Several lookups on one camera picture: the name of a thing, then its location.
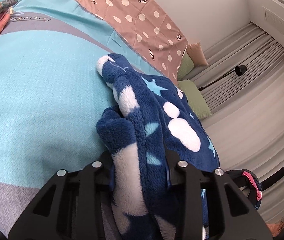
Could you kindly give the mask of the navy fleece garment with dots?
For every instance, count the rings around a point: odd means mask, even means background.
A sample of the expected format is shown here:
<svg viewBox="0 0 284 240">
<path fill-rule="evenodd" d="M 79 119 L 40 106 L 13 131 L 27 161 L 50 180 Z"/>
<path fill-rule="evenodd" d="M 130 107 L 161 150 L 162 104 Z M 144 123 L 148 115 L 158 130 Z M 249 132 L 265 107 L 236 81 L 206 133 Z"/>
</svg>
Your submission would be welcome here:
<svg viewBox="0 0 284 240">
<path fill-rule="evenodd" d="M 184 201 L 169 191 L 166 151 L 212 172 L 220 166 L 213 143 L 170 79 L 135 71 L 120 54 L 100 57 L 96 69 L 116 101 L 96 130 L 113 159 L 118 231 L 123 239 L 174 239 Z"/>
</svg>

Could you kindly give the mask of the dark clothes pile with pink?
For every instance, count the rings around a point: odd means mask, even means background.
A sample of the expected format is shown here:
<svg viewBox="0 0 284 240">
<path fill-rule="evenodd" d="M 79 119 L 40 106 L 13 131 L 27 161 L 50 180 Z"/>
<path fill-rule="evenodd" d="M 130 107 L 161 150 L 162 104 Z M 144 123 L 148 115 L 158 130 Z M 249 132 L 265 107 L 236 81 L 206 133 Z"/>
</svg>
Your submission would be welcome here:
<svg viewBox="0 0 284 240">
<path fill-rule="evenodd" d="M 262 185 L 256 175 L 247 169 L 229 170 L 226 173 L 239 188 L 245 187 L 249 190 L 247 198 L 258 210 L 262 202 Z"/>
</svg>

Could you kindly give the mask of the green pillow front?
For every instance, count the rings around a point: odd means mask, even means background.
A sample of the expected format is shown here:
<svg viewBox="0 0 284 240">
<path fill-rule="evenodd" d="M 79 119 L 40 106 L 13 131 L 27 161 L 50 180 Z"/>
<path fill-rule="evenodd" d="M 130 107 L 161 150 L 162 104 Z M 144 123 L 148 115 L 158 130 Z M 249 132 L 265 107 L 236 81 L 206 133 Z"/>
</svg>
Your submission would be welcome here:
<svg viewBox="0 0 284 240">
<path fill-rule="evenodd" d="M 186 94 L 189 106 L 200 120 L 212 115 L 211 110 L 201 92 L 192 81 L 179 81 L 178 87 Z"/>
</svg>

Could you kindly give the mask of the turquoise and grey bed sheet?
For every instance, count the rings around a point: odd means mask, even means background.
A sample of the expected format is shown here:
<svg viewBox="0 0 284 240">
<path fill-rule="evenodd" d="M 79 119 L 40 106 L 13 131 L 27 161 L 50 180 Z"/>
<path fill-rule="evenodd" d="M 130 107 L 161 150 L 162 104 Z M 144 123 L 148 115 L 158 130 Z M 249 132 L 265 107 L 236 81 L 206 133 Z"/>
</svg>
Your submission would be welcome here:
<svg viewBox="0 0 284 240">
<path fill-rule="evenodd" d="M 18 0 L 0 33 L 0 235 L 59 168 L 77 171 L 104 146 L 96 133 L 115 103 L 95 68 L 110 26 L 74 0 Z"/>
</svg>

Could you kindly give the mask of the grey curtain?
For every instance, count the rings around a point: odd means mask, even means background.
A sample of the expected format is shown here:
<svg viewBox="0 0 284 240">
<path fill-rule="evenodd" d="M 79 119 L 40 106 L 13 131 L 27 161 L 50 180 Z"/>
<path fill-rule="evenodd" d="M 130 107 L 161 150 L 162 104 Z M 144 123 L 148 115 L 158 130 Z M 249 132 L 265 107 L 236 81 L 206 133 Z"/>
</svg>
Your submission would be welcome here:
<svg viewBox="0 0 284 240">
<path fill-rule="evenodd" d="M 284 48 L 250 23 L 205 51 L 207 67 L 186 76 L 203 90 L 212 115 L 202 124 L 225 170 L 249 169 L 266 181 L 284 167 Z"/>
</svg>

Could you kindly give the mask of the black floor lamp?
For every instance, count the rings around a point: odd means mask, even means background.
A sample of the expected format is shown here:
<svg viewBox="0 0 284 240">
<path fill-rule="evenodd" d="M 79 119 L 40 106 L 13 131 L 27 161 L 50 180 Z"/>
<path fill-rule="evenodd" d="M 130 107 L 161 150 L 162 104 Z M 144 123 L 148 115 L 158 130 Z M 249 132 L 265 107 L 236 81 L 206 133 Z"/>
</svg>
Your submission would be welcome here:
<svg viewBox="0 0 284 240">
<path fill-rule="evenodd" d="M 202 90 L 214 85 L 215 83 L 217 83 L 218 81 L 224 79 L 225 77 L 231 75 L 232 73 L 235 73 L 238 77 L 241 77 L 242 75 L 244 75 L 247 71 L 248 67 L 245 66 L 245 65 L 239 65 L 239 66 L 235 66 L 235 68 L 233 68 L 233 70 L 227 72 L 226 74 L 222 75 L 221 77 L 219 77 L 218 79 L 214 80 L 213 82 L 203 86 L 203 87 L 200 87 L 199 88 L 199 91 L 201 92 Z"/>
</svg>

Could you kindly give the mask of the beige pillow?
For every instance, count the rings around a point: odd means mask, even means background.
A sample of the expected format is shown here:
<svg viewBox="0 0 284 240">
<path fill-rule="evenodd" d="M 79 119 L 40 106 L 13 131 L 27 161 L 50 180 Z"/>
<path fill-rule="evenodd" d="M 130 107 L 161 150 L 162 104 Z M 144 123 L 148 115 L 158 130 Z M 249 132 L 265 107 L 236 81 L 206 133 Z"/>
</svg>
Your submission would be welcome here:
<svg viewBox="0 0 284 240">
<path fill-rule="evenodd" d="M 208 66 L 208 62 L 206 60 L 206 57 L 204 55 L 204 52 L 201 48 L 201 43 L 194 43 L 194 44 L 189 44 L 187 46 L 186 52 L 188 56 L 192 59 L 192 62 L 195 67 L 199 66 Z"/>
</svg>

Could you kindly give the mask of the green pillow near wall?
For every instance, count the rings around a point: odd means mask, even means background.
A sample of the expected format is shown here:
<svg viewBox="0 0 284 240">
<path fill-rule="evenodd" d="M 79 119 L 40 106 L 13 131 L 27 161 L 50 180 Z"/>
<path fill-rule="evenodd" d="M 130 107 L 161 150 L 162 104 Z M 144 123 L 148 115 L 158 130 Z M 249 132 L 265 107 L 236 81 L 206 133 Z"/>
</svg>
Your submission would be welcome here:
<svg viewBox="0 0 284 240">
<path fill-rule="evenodd" d="M 178 81 L 182 80 L 194 68 L 194 63 L 187 52 L 182 57 L 181 64 L 178 68 Z"/>
</svg>

